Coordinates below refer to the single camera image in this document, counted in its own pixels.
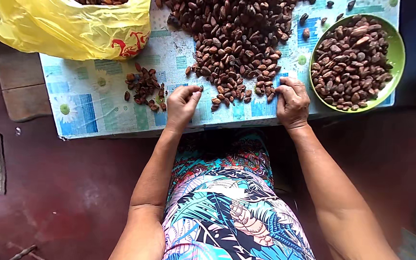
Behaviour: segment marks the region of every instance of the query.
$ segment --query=green bowl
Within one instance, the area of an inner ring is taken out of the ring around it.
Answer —
[[[361,14],[361,15],[362,15],[362,17],[366,17],[367,20],[369,20],[369,21],[371,19],[377,19],[379,21],[379,24],[381,24],[382,29],[387,32],[387,41],[389,42],[388,53],[386,54],[386,58],[388,59],[388,63],[390,63],[392,65],[392,67],[393,67],[390,70],[390,73],[392,74],[392,80],[390,82],[387,82],[386,83],[386,87],[383,88],[383,90],[381,90],[378,93],[378,98],[377,99],[367,101],[367,107],[359,108],[356,111],[352,111],[352,110],[348,110],[348,111],[339,110],[336,107],[334,107],[334,106],[332,106],[330,104],[327,104],[317,94],[317,92],[315,90],[314,83],[312,82],[312,78],[311,78],[311,64],[313,64],[314,62],[316,62],[315,51],[317,50],[317,47],[325,39],[325,35],[326,35],[326,33],[328,31],[334,30],[338,26],[346,25],[347,23],[350,22],[351,18],[354,15],[345,17],[345,18],[337,21],[336,23],[334,23],[328,29],[326,29],[326,31],[324,32],[324,35],[319,39],[319,41],[315,45],[314,50],[312,51],[312,56],[311,56],[311,60],[310,60],[310,63],[309,63],[309,79],[311,81],[312,89],[314,90],[316,96],[322,101],[322,103],[324,103],[329,108],[334,109],[334,110],[337,110],[337,111],[340,111],[340,112],[345,112],[345,113],[358,113],[358,112],[367,111],[369,109],[372,109],[372,108],[376,107],[381,102],[383,102],[387,97],[389,97],[389,95],[394,91],[394,89],[398,85],[398,83],[399,83],[399,81],[401,79],[401,76],[402,76],[402,72],[404,71],[404,66],[405,66],[405,48],[404,48],[404,43],[402,41],[401,35],[396,30],[396,28],[392,24],[390,24],[388,21],[384,20],[381,17],[375,16],[375,15],[371,15],[371,14]]]

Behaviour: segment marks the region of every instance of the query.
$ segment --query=wrist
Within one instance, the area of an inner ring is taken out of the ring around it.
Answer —
[[[293,141],[301,139],[303,137],[307,137],[309,136],[309,134],[313,133],[312,128],[310,125],[308,125],[308,123],[297,127],[288,128],[286,129],[286,131],[288,132]]]
[[[166,127],[163,129],[163,132],[161,133],[161,135],[165,135],[168,137],[181,137],[182,136],[182,132],[184,129],[181,128],[177,128],[177,127],[173,127],[171,125],[166,125]]]

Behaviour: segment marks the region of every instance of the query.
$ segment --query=hand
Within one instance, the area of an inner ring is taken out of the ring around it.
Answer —
[[[182,133],[195,112],[202,89],[199,86],[179,86],[168,97],[168,130]]]
[[[287,130],[307,125],[309,96],[303,82],[292,77],[280,77],[277,118]]]

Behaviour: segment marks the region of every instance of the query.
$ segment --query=colorful patterned dress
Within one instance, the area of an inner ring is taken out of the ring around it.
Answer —
[[[236,140],[222,159],[181,142],[162,224],[163,259],[315,259],[296,216],[273,191],[261,138]]]

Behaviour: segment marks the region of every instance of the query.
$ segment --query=daisy print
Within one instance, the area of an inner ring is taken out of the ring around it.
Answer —
[[[107,75],[107,71],[103,69],[96,70],[96,75],[94,77],[94,82],[92,86],[94,90],[99,94],[106,94],[110,91],[112,87],[112,77]]]
[[[56,121],[71,123],[78,116],[77,105],[69,96],[58,96],[51,100],[52,112]]]

